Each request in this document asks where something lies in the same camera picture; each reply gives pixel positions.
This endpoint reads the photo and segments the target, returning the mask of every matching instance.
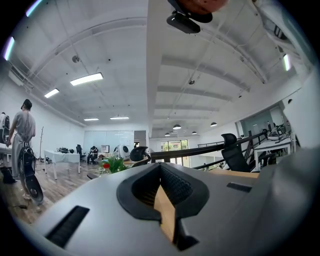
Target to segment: grey shirt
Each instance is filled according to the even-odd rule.
[[[16,113],[13,122],[16,122],[15,130],[24,142],[29,143],[36,136],[36,121],[29,111]]]

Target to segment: white tablecloth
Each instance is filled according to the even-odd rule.
[[[11,155],[12,146],[7,147],[5,144],[0,144],[0,154],[5,154],[6,159],[3,158],[3,166],[11,167],[11,161],[9,159],[9,155]]]
[[[78,173],[80,173],[80,155],[77,153],[61,153],[54,150],[44,150],[44,172],[47,173],[46,157],[52,160],[54,178],[57,179],[56,163],[78,163]]]

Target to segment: black vent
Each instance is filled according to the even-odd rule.
[[[88,212],[88,208],[74,207],[46,238],[55,245],[64,248]]]
[[[244,184],[238,184],[238,183],[234,183],[234,182],[230,182],[226,186],[228,188],[231,188],[231,189],[234,189],[234,190],[243,191],[243,192],[247,192],[247,193],[249,193],[251,191],[251,189],[252,189],[252,186],[244,185]]]

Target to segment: person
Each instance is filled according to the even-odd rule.
[[[6,145],[9,147],[11,145],[11,139],[16,130],[16,134],[13,138],[12,143],[12,177],[15,180],[20,180],[24,194],[22,197],[25,200],[31,200],[31,196],[26,188],[25,175],[20,172],[20,153],[23,148],[23,142],[30,143],[32,137],[36,136],[36,121],[34,117],[30,114],[32,103],[29,99],[26,99],[21,107],[22,111],[15,114],[12,125],[9,131],[9,138]]]
[[[92,148],[90,148],[90,153],[88,154],[86,163],[89,165],[90,159],[91,159],[91,162],[94,163],[94,160],[96,158],[98,158],[98,149],[96,148],[96,146],[93,146]]]

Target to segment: white ceiling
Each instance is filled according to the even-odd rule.
[[[128,116],[121,124],[148,125],[155,138],[175,124],[179,136],[203,131],[226,104],[284,74],[249,1],[230,1],[196,35],[169,26],[171,12],[165,0],[43,1],[14,31],[9,61],[28,92],[73,122]],[[70,84],[97,72],[103,80]],[[43,97],[54,88],[60,93]]]

